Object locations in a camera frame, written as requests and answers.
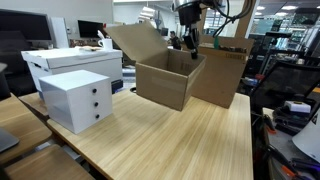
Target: white storage box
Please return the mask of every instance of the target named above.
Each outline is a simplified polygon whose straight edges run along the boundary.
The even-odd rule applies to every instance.
[[[77,48],[22,51],[33,81],[41,92],[39,78],[76,70],[87,70],[110,77],[111,82],[122,79],[122,51],[79,51]]]
[[[77,134],[112,113],[110,78],[85,70],[39,79],[52,120]]]

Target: wall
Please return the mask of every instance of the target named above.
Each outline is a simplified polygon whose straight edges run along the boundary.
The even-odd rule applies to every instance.
[[[176,31],[177,25],[175,22],[175,13],[171,12],[164,5],[162,6],[161,4],[158,4],[159,2],[157,4],[149,2],[148,6],[160,11],[160,20],[162,21],[160,29],[165,27],[168,28],[169,31]],[[146,2],[114,3],[114,21],[123,22],[126,24],[138,23],[138,17],[144,6],[147,6]]]
[[[80,38],[77,20],[113,23],[112,0],[0,0],[0,8],[64,17],[72,39]]]

